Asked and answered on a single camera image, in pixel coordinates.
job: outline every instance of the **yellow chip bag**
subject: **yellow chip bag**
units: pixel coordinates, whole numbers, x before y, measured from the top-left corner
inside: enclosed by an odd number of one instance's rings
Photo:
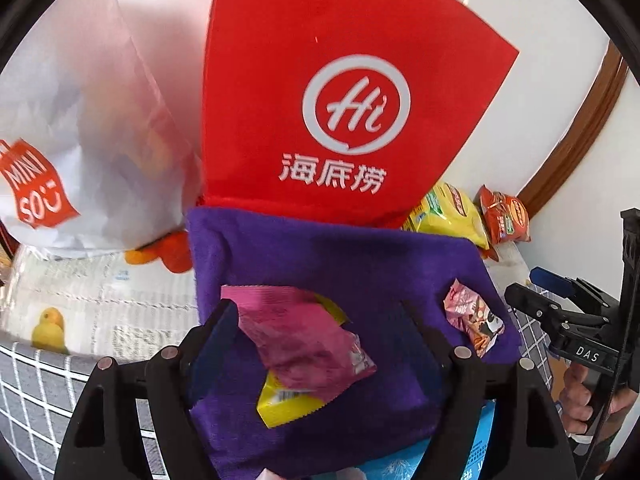
[[[486,237],[480,213],[471,199],[462,191],[438,182],[420,202],[402,226],[404,231],[468,238],[487,250]]]
[[[316,300],[336,320],[343,325],[349,318],[332,300],[316,294]],[[276,375],[269,371],[267,379],[258,398],[257,410],[267,428],[275,428],[287,424],[301,416],[309,415],[325,405],[322,400],[308,392],[287,390]]]

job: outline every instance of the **finger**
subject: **finger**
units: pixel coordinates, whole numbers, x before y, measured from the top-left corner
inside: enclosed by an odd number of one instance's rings
[[[584,406],[574,402],[568,397],[567,390],[560,392],[560,403],[562,404],[562,412],[575,420],[586,421],[593,415],[593,408],[591,406]]]
[[[562,421],[562,427],[568,433],[583,434],[587,431],[587,425],[585,423],[572,419],[565,412],[562,412],[562,415],[560,415],[560,420]]]
[[[580,383],[582,384],[584,380],[587,378],[589,373],[589,369],[581,365],[580,363],[571,363],[571,365],[564,371],[564,384],[574,384]]]
[[[578,404],[578,406],[586,406],[591,400],[591,392],[580,383],[569,384],[564,386],[564,398]]]
[[[624,410],[625,408],[631,406],[634,402],[636,402],[637,398],[638,394],[635,393],[635,391],[629,388],[624,388],[623,390],[620,390],[618,393],[616,393],[616,395],[613,397],[613,400],[611,401],[611,405],[609,407],[609,411],[611,413],[616,413],[620,410]]]

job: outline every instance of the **purple cloth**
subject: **purple cloth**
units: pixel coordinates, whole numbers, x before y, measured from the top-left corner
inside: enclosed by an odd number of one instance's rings
[[[468,240],[400,230],[319,224],[222,208],[188,218],[200,320],[222,285],[290,285],[335,301],[378,366],[324,408],[268,430],[256,412],[266,371],[251,340],[238,333],[213,391],[191,411],[223,480],[254,480],[263,468],[284,478],[337,471],[386,456],[433,433],[439,405],[385,339],[385,313],[411,301],[452,345],[471,344],[452,327],[443,299],[455,279],[501,317],[505,332],[486,362],[520,357],[520,335]]]

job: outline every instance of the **grid pattern fabric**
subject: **grid pattern fabric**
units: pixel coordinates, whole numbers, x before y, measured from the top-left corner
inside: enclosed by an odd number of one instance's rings
[[[0,336],[0,433],[34,480],[53,479],[71,413],[95,362]],[[169,480],[146,400],[138,400],[138,419],[154,480]]]
[[[554,295],[548,290],[533,284],[529,285],[529,288],[550,300],[555,300]],[[528,357],[535,363],[540,375],[542,375],[542,378],[545,380],[546,387],[550,390],[553,386],[554,377],[551,373],[547,354],[547,348],[549,343],[551,343],[549,336],[542,332],[542,327],[540,326],[539,321],[523,314],[522,312],[514,312],[509,306],[507,306],[507,308],[511,314],[512,321],[522,336],[520,354],[523,357]]]

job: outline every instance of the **white grid lines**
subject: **white grid lines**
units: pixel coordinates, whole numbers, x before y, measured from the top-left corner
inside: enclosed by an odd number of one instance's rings
[[[40,362],[41,350],[36,350],[36,362]],[[44,383],[42,382],[42,370],[36,368],[36,375],[38,377],[38,387],[40,388],[40,398],[44,402],[44,417],[47,420],[47,427],[49,428],[49,435],[51,440],[56,442],[56,434],[53,432],[53,424],[51,423],[51,414],[49,413],[49,403],[47,402],[47,393],[44,391]],[[58,446],[54,445],[54,451],[56,452],[56,458],[58,457]]]
[[[160,462],[162,463],[162,471],[166,473],[166,466],[164,465],[164,458],[162,458],[162,450],[160,449],[159,442],[158,442],[158,455],[160,455]]]
[[[9,404],[6,402],[6,393],[4,392],[4,381],[2,380],[2,374],[0,374],[0,390],[2,390],[2,400],[4,400],[4,406],[9,410]],[[14,425],[9,419],[9,431],[11,431],[11,441],[14,443],[14,448],[17,448],[15,443]]]
[[[26,454],[25,452],[23,452],[22,450],[18,449],[18,448],[17,448],[17,446],[14,446],[11,442],[8,442],[7,444],[9,444],[9,446],[11,446],[11,447],[12,447],[12,449],[14,450],[14,452],[16,453],[16,455],[17,455],[18,457],[24,457],[24,458],[26,458],[29,462],[31,462],[32,464],[35,464],[35,465],[38,467],[38,469],[39,469],[39,471],[40,471],[40,475],[41,475],[41,476],[43,476],[43,475],[42,475],[42,472],[43,472],[43,471],[46,471],[47,473],[50,473],[50,474],[52,474],[52,475],[53,475],[53,473],[55,473],[55,471],[53,471],[52,469],[49,469],[48,467],[46,467],[46,466],[44,466],[44,465],[42,465],[42,464],[39,464],[36,460],[34,460],[33,458],[31,458],[29,455],[27,455],[27,454]]]
[[[12,351],[14,353],[15,356],[15,348],[18,346],[18,343],[15,342],[13,347],[12,347]],[[18,386],[18,389],[21,391],[22,387],[20,386],[20,374],[18,373],[18,364],[14,359],[11,359],[11,361],[14,364],[14,375],[15,375],[15,384]],[[44,475],[42,474],[42,465],[40,464],[40,461],[38,460],[38,452],[36,451],[36,443],[33,439],[33,430],[31,429],[31,425],[29,423],[29,414],[27,413],[27,405],[24,402],[24,397],[20,396],[20,403],[22,405],[22,412],[24,413],[24,421],[27,425],[28,428],[28,433],[29,433],[29,440],[31,442],[31,450],[33,451],[33,459],[34,459],[34,464],[36,466],[38,466],[38,472],[40,473],[40,480],[44,480]]]
[[[4,386],[10,392],[13,392],[14,394],[20,396],[22,400],[26,399],[30,402],[33,402],[34,404],[37,404],[38,406],[43,407],[45,410],[50,410],[59,415],[66,416],[66,418],[71,418],[71,412],[69,410],[64,410],[63,408],[59,408],[57,406],[54,406],[53,404],[46,404],[40,399],[36,399],[35,397],[26,394],[20,388],[15,388],[14,386],[11,386],[9,383],[5,383],[4,381],[2,382],[2,386]]]
[[[533,362],[538,363],[536,365],[537,370],[545,381],[545,385],[548,389],[551,389],[553,383],[553,374],[549,367],[549,362],[546,353],[546,345],[548,344],[548,336],[542,331],[542,327],[538,323],[538,320],[525,316],[524,314],[514,311],[512,308],[508,309],[511,313],[520,336],[522,337],[523,350],[522,356],[528,357]],[[539,359],[532,359],[532,352],[537,352]]]
[[[65,372],[66,372],[66,391],[69,394],[69,402],[71,402],[71,409],[76,408],[76,392],[74,391],[73,383],[71,382],[71,356],[65,357]]]
[[[60,449],[61,444],[58,444],[55,440],[51,440],[49,437],[44,436],[41,433],[38,433],[33,428],[28,428],[26,424],[21,423],[17,418],[12,416],[10,413],[5,412],[5,410],[0,410],[0,415],[4,415],[6,418],[9,419],[9,421],[12,424],[15,424],[16,426],[19,426],[20,428],[22,428],[27,433],[31,433],[33,436],[38,437],[41,441],[46,442],[50,446],[53,446],[54,448],[56,448],[56,451],[58,451]]]
[[[61,368],[57,368],[55,366],[51,366],[40,361],[36,361],[35,359],[31,359],[30,357],[16,353],[15,351],[16,344],[17,343],[13,345],[11,350],[0,345],[0,352],[2,352],[5,355],[8,355],[14,361],[20,361],[22,363],[28,364],[29,366],[33,366],[34,368],[40,368],[41,370],[44,370],[46,372],[51,372],[52,374],[68,377],[71,379],[76,379],[78,381],[82,381],[83,383],[87,382],[89,378],[88,375],[77,374],[70,370],[63,370]]]

